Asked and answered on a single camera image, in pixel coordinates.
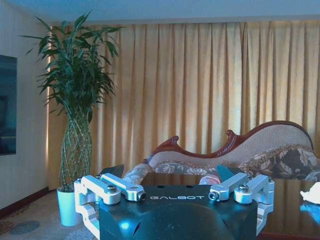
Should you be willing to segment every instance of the logo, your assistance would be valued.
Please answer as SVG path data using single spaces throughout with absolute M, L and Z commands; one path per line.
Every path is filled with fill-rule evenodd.
M 193 199 L 202 199 L 205 196 L 150 196 L 150 199 L 152 200 L 193 200 Z

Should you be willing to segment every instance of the baseboard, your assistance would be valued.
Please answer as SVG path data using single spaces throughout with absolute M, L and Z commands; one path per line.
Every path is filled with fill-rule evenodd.
M 50 193 L 49 187 L 45 187 L 29 196 L 26 196 L 25 198 L 16 201 L 15 203 L 10 204 L 9 206 L 6 206 L 2 209 L 0 209 L 0 219 L 2 219 L 5 216 L 8 216 L 9 214 L 13 213 L 14 211 L 17 211 L 18 209 L 21 209 L 22 207 L 34 202 L 35 200 L 42 198 L 44 195 Z

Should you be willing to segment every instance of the patterned carpet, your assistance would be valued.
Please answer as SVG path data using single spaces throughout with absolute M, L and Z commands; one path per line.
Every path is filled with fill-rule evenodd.
M 83 223 L 73 227 L 60 224 L 56 191 L 0 219 L 0 240 L 92 239 Z

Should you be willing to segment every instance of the potted plant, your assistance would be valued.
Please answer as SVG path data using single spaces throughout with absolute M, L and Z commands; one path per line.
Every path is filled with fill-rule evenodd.
M 111 57 L 117 56 L 114 39 L 109 33 L 121 27 L 104 26 L 93 29 L 84 26 L 90 13 L 80 16 L 72 27 L 63 21 L 61 27 L 51 28 L 37 18 L 47 29 L 44 37 L 22 36 L 38 39 L 40 60 L 50 58 L 41 75 L 41 93 L 50 88 L 48 104 L 55 100 L 67 115 L 61 147 L 60 188 L 57 189 L 61 224 L 74 226 L 81 218 L 75 212 L 74 181 L 90 174 L 92 138 L 89 123 L 93 107 L 105 103 L 104 96 L 113 95 L 115 85 L 105 72 L 110 61 L 99 55 L 99 46 L 106 45 Z

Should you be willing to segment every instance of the curtain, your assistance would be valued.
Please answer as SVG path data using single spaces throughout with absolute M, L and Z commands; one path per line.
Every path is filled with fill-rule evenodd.
M 302 125 L 320 151 L 320 21 L 126 25 L 114 37 L 117 88 L 90 124 L 92 174 L 128 171 L 174 135 L 188 151 L 212 153 L 226 130 L 273 120 Z M 50 189 L 65 117 L 49 116 Z

